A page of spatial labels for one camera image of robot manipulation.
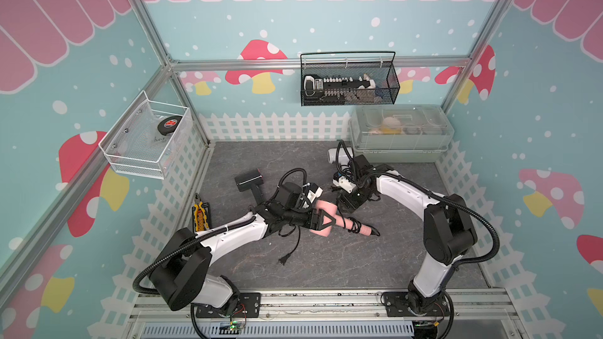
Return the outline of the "pink hair dryer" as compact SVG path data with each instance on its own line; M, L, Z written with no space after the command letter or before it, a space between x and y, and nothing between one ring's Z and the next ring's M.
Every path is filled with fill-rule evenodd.
M314 234L328 237L334 226L341 227L353 234L377 237L381 235L373 226L363 224L355 218L345 218L333 203L317 200L312 211L309 230Z

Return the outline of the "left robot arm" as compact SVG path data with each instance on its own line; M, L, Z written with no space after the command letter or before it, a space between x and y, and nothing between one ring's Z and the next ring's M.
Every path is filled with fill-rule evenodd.
M244 174L237 182L253 192L255 206L215 229L178 230L154 262L135 277L134 291L159 295L173 311L202 305L221 315L236 314L243 304L240 292L227 277L209 275L213 263L242 246L279 234L286 226L328 235L331 226L341 221L338 207L320 199L319 188L307 180L297 185L281 177L268 198L259 188L259 172Z

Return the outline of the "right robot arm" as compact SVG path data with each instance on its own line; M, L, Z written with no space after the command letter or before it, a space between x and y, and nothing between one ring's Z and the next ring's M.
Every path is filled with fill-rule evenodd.
M330 150L328 161L337 169L333 183L341 192L339 203L349 212L374 197L387 196L422 220L426 256L401 304L415 316L428 315L435 307L452 312L448 282L461 266L487 262L498 254L501 241L494 226L461 196L437 194L391 166L374 166L344 141Z

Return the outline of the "white hair dryer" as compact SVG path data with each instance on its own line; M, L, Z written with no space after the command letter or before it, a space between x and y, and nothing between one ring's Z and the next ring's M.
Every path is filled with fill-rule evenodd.
M350 161L350 156L353 156L353 149L346 147L345 149L331 148L328 150L328 163L334 164L338 162L339 165L347 165Z

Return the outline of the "black hair dryer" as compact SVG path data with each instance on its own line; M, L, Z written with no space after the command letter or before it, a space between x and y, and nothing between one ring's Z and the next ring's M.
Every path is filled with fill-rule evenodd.
M235 182L239 192L251 191L258 206L265 202L265 196L261 189L264 180L259 169L252 169L236 176Z

